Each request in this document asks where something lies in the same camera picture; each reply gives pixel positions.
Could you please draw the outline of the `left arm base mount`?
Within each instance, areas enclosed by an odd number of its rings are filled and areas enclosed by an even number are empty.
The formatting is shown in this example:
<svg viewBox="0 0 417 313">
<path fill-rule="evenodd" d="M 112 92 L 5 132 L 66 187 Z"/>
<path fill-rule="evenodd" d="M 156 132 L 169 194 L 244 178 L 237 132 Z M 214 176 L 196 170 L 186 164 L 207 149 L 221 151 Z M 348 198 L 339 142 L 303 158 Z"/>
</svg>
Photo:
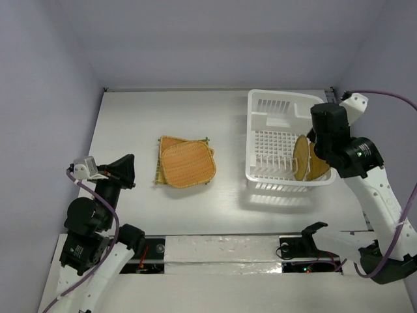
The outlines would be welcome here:
<svg viewBox="0 0 417 313">
<path fill-rule="evenodd" d="M 165 237 L 147 237 L 145 246 L 121 269 L 120 274 L 163 274 Z"/>
</svg>

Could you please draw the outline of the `silver foil covered panel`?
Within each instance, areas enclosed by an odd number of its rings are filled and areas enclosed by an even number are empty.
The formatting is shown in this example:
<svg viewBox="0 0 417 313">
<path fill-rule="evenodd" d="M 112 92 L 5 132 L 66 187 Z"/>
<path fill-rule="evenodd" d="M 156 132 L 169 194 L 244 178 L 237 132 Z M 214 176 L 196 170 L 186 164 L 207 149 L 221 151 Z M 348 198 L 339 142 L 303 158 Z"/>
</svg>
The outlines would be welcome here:
<svg viewBox="0 0 417 313">
<path fill-rule="evenodd" d="M 168 275 L 280 274 L 276 235 L 181 235 L 165 239 Z"/>
</svg>

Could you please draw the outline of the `white plastic dish rack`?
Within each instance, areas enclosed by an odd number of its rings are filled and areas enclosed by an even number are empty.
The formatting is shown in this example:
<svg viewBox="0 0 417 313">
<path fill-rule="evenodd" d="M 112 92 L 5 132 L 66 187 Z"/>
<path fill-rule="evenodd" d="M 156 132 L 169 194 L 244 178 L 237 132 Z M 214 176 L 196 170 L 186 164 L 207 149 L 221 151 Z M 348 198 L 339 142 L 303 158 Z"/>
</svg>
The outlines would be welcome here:
<svg viewBox="0 0 417 313">
<path fill-rule="evenodd" d="M 295 179 L 296 141 L 311 129 L 310 108 L 324 100 L 288 91 L 252 89 L 248 93 L 246 168 L 248 185 L 258 190 L 306 192 L 332 184 L 336 171 L 312 181 Z"/>
</svg>

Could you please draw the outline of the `yellow woven fan plate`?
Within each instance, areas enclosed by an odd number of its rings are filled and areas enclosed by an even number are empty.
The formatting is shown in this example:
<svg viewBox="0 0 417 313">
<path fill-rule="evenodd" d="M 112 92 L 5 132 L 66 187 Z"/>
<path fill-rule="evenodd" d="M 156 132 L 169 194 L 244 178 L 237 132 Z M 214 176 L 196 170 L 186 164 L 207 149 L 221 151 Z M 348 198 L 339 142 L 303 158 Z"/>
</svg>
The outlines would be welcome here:
<svg viewBox="0 0 417 313">
<path fill-rule="evenodd" d="M 306 176 L 307 181 L 320 178 L 330 170 L 330 166 L 315 154 L 315 144 L 309 144 L 309 173 Z"/>
</svg>

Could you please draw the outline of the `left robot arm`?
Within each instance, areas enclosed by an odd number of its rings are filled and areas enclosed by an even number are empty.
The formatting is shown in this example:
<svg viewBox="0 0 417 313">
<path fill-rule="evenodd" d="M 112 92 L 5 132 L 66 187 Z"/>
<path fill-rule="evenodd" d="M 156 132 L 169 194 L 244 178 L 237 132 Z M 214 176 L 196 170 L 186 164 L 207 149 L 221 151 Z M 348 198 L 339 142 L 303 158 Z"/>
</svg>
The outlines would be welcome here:
<svg viewBox="0 0 417 313">
<path fill-rule="evenodd" d="M 143 253 L 144 231 L 121 225 L 116 213 L 121 191 L 136 185 L 134 160 L 127 154 L 98 166 L 87 156 L 66 169 L 66 176 L 90 196 L 68 206 L 55 297 L 44 312 L 97 312 L 122 268 Z"/>
</svg>

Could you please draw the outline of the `round yellow green-rimmed plate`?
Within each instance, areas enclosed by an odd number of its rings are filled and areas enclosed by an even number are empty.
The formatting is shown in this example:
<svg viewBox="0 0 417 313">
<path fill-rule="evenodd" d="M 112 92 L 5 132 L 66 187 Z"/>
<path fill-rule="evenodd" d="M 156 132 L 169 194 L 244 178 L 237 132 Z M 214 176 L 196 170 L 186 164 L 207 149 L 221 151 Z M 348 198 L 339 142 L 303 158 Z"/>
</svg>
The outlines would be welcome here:
<svg viewBox="0 0 417 313">
<path fill-rule="evenodd" d="M 293 149 L 293 175 L 296 181 L 306 181 L 309 172 L 309 140 L 305 135 L 301 135 L 297 138 Z"/>
</svg>

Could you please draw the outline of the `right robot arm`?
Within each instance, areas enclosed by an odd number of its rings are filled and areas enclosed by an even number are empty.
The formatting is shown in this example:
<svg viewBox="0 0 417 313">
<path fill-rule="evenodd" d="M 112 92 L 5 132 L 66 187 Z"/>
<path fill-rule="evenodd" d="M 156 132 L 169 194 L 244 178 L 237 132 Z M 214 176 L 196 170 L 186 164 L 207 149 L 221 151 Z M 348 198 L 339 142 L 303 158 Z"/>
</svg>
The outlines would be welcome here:
<svg viewBox="0 0 417 313">
<path fill-rule="evenodd" d="M 334 103 L 311 108 L 315 155 L 337 170 L 358 199 L 376 238 L 361 239 L 317 222 L 304 230 L 300 248 L 314 256 L 321 250 L 354 263 L 362 278 L 378 284 L 403 280 L 416 272 L 416 230 L 409 223 L 409 208 L 402 209 L 388 182 L 384 161 L 376 145 L 365 137 L 352 137 L 347 110 Z"/>
</svg>

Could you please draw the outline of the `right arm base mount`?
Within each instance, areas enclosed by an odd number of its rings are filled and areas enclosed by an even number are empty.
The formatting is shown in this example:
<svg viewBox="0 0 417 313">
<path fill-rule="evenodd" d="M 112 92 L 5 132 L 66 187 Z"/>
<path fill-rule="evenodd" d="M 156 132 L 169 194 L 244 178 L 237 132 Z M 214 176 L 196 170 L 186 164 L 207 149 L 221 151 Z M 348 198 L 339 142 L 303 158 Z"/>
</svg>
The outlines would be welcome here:
<svg viewBox="0 0 417 313">
<path fill-rule="evenodd" d="M 283 261 L 296 258 L 311 258 L 313 261 L 324 261 L 325 257 L 339 258 L 337 254 L 319 250 L 313 240 L 313 235 L 327 226 L 327 223 L 316 222 L 303 229 L 298 237 L 281 236 L 275 251 L 277 257 Z"/>
</svg>

